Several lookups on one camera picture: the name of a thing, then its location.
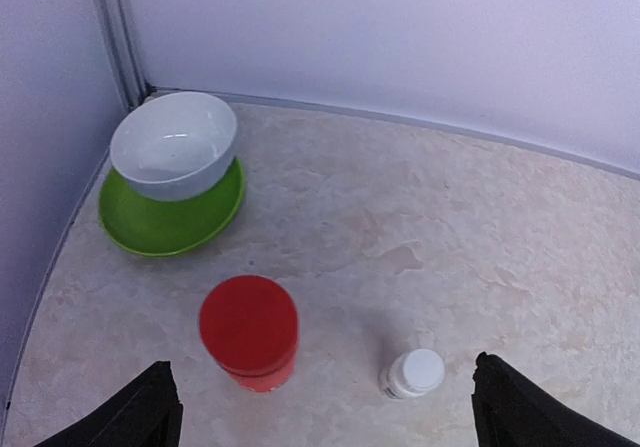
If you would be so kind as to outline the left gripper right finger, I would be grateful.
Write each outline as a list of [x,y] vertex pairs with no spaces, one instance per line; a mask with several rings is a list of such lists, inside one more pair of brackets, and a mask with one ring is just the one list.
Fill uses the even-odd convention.
[[499,356],[476,358],[471,395],[480,446],[633,446],[568,408]]

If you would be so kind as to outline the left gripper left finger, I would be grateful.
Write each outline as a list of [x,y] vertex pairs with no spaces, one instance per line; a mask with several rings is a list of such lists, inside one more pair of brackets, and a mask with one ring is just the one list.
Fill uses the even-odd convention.
[[92,413],[42,446],[177,446],[183,405],[171,363],[157,361]]

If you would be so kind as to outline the white pill bottle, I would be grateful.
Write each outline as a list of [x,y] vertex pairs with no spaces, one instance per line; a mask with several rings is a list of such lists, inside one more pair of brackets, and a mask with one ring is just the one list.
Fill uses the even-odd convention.
[[443,358],[430,349],[415,349],[397,357],[380,374],[383,394],[391,399],[411,399],[437,389],[445,378]]

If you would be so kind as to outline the red pill bottle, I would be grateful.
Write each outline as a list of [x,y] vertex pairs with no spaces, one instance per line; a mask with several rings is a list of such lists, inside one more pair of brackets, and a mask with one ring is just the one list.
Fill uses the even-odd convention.
[[298,312],[268,278],[242,275],[216,286],[201,306],[199,332],[214,361],[244,389],[271,392],[294,371]]

